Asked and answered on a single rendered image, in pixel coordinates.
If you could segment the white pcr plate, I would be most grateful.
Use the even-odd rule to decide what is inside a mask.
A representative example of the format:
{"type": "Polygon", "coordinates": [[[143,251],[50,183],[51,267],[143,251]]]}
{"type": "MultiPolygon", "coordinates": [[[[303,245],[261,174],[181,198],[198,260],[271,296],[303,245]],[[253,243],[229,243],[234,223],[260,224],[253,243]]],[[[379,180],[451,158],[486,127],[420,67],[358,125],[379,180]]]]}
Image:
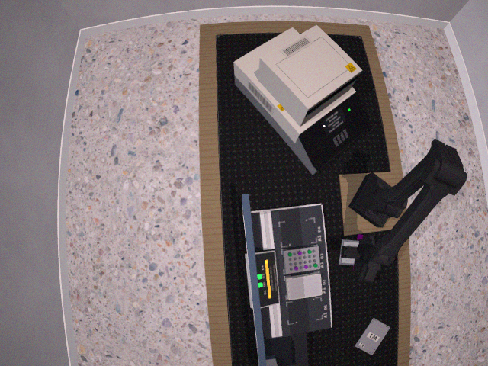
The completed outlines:
{"type": "MultiPolygon", "coordinates": [[[[351,246],[351,247],[358,247],[359,242],[344,242],[344,246],[351,246]]],[[[342,258],[342,263],[352,263],[354,264],[355,260],[352,258],[342,258]]]]}

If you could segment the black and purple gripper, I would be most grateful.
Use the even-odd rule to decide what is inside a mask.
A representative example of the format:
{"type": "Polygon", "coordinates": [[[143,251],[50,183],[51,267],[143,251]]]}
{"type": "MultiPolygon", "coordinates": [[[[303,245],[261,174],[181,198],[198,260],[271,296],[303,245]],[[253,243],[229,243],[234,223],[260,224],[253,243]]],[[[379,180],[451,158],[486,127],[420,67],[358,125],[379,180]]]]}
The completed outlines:
{"type": "MultiPolygon", "coordinates": [[[[374,246],[374,244],[375,244],[374,236],[371,236],[371,235],[361,235],[361,234],[358,234],[357,240],[359,240],[359,244],[365,244],[365,245],[368,245],[369,244],[371,246],[374,246]]],[[[353,271],[360,271],[361,270],[361,266],[362,266],[362,263],[357,262],[356,259],[355,259],[355,263],[354,263],[354,266],[353,266],[353,271]]]]}

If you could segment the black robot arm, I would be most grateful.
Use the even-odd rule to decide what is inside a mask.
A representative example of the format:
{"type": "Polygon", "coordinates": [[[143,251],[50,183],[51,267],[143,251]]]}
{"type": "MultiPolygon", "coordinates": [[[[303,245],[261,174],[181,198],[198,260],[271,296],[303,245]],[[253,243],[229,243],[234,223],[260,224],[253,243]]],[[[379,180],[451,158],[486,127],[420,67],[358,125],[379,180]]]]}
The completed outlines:
{"type": "Polygon", "coordinates": [[[368,214],[398,218],[407,207],[408,198],[424,185],[392,230],[374,246],[343,246],[341,258],[363,263],[358,279],[373,283],[377,270],[394,262],[401,246],[436,204],[448,194],[455,196],[466,180],[457,150],[434,139],[428,154],[399,183],[391,188],[377,184],[369,187],[368,214]]]}

